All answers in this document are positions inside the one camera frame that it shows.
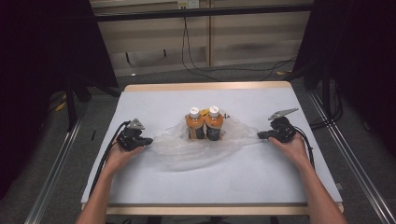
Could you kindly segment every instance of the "plastic bag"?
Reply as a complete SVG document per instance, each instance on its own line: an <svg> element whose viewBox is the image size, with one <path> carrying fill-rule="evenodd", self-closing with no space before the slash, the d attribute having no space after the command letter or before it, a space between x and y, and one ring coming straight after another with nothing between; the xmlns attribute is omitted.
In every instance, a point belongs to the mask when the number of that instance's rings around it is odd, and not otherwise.
<svg viewBox="0 0 396 224"><path fill-rule="evenodd" d="M220 110L220 114L223 116L225 113ZM160 161L168 165L184 161L200 161L199 164L204 165L221 160L243 146L262 142L257 136L257 130L241 123L233 116L226 115L219 141L190 140L186 120L183 118L177 126L155 136L150 148L156 152Z"/></svg>

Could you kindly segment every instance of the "white bottle cap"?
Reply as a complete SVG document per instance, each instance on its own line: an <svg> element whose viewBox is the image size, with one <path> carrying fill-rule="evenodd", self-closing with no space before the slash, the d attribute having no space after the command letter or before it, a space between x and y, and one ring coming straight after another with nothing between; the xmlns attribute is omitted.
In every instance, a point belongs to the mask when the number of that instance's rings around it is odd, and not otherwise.
<svg viewBox="0 0 396 224"><path fill-rule="evenodd" d="M209 108L209 115L212 118L216 118L219 116L219 108L215 105L210 106Z"/></svg>
<svg viewBox="0 0 396 224"><path fill-rule="evenodd" d="M190 109L190 117L197 119L200 116L198 107L192 107Z"/></svg>

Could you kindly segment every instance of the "orange bottle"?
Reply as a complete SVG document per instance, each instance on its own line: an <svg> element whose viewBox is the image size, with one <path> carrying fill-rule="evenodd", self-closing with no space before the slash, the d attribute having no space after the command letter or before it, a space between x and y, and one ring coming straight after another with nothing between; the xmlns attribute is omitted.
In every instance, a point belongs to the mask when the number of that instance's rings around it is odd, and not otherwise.
<svg viewBox="0 0 396 224"><path fill-rule="evenodd" d="M204 139L204 124L205 118L201 116L199 109L197 107L192 107L190 109L190 114L186 115L186 123L189 128L189 138L190 139Z"/></svg>
<svg viewBox="0 0 396 224"><path fill-rule="evenodd" d="M218 141L220 139L221 126L223 117L217 106L210 106L209 114L205 116L206 137L210 141Z"/></svg>

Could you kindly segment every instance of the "person's right hand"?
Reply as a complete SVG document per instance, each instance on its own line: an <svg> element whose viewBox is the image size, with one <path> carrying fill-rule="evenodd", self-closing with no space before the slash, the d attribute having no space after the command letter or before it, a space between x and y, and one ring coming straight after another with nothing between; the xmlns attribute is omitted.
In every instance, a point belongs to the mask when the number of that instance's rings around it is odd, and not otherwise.
<svg viewBox="0 0 396 224"><path fill-rule="evenodd" d="M279 147L286 157L288 157L288 159L297 167L300 167L300 165L307 161L309 162L306 155L304 139L299 133L295 134L288 143L281 143L274 137L269 137L268 140L275 146Z"/></svg>

